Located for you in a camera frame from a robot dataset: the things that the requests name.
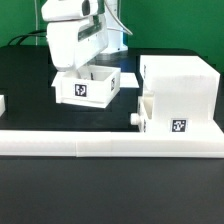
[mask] black surface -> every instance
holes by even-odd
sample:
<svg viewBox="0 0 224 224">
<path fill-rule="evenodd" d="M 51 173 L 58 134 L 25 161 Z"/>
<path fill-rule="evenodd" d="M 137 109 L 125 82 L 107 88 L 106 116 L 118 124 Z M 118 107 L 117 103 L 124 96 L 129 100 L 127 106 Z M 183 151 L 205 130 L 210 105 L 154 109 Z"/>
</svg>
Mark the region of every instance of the black surface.
<svg viewBox="0 0 224 224">
<path fill-rule="evenodd" d="M 123 71 L 138 69 L 135 56 L 132 52 L 131 61 L 121 60 Z M 99 118 L 101 114 L 104 120 L 114 117 L 123 104 L 129 109 L 114 119 L 125 117 L 125 121 L 117 126 L 107 121 L 107 125 L 109 129 L 129 128 L 126 116 L 134 106 L 127 101 L 137 92 L 121 93 L 105 111 L 77 107 L 74 112 L 70 106 L 54 103 L 49 87 L 54 69 L 47 59 L 47 48 L 0 49 L 0 93 L 8 99 L 1 128 L 66 130 L 72 125 L 62 114 L 85 117 L 92 113 Z M 215 114 L 220 125 L 224 120 L 222 80 Z M 27 107 L 33 101 L 36 112 Z M 79 127 L 78 118 L 72 119 Z M 223 159 L 0 157 L 0 223 L 223 224 L 223 186 Z"/>
<path fill-rule="evenodd" d="M 121 89 L 106 109 L 56 104 L 51 87 L 56 70 L 49 58 L 47 47 L 0 49 L 0 93 L 7 101 L 1 129 L 137 131 L 129 120 L 137 108 L 138 89 Z M 133 56 L 106 64 L 136 71 Z"/>
<path fill-rule="evenodd" d="M 0 160 L 0 223 L 223 224 L 224 161 Z"/>
</svg>

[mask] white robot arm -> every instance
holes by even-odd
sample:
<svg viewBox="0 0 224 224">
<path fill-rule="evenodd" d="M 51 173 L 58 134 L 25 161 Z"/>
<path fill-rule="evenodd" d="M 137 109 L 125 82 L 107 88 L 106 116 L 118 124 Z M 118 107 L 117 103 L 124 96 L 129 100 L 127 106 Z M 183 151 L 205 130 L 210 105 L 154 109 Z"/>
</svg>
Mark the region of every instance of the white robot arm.
<svg viewBox="0 0 224 224">
<path fill-rule="evenodd" d="M 108 45 L 103 0 L 48 0 L 42 8 L 53 63 L 77 70 Z"/>
<path fill-rule="evenodd" d="M 59 71 L 56 102 L 105 108 L 119 92 L 120 69 L 85 65 L 108 46 L 104 0 L 48 0 L 42 15 Z"/>
</svg>

